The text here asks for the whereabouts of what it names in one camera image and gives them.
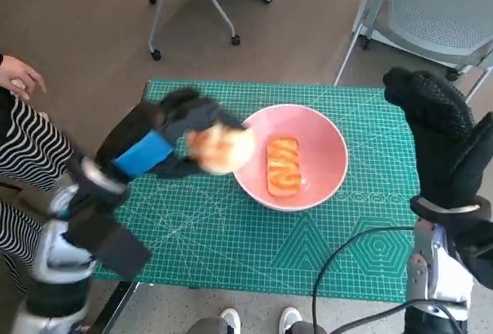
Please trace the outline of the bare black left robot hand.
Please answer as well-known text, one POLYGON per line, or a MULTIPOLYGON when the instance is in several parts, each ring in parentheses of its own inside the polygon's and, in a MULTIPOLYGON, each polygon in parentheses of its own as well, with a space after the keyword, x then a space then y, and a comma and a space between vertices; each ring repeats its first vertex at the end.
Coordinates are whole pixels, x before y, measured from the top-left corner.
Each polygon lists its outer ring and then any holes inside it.
POLYGON ((95 162, 124 183, 144 174, 162 179, 201 174, 205 171, 191 155, 175 154, 176 143, 185 134, 216 124, 235 132, 247 130, 214 99, 192 88, 173 91, 161 102, 142 100, 107 135, 95 162))

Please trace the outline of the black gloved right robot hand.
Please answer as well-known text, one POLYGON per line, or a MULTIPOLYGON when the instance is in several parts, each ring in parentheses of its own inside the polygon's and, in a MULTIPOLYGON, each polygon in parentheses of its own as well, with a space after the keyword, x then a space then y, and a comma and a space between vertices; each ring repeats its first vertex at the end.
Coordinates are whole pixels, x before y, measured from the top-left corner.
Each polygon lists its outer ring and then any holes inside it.
POLYGON ((476 122, 464 95, 430 72, 394 67, 383 82, 414 137, 420 195, 444 209, 473 205, 492 159, 492 114, 476 122))

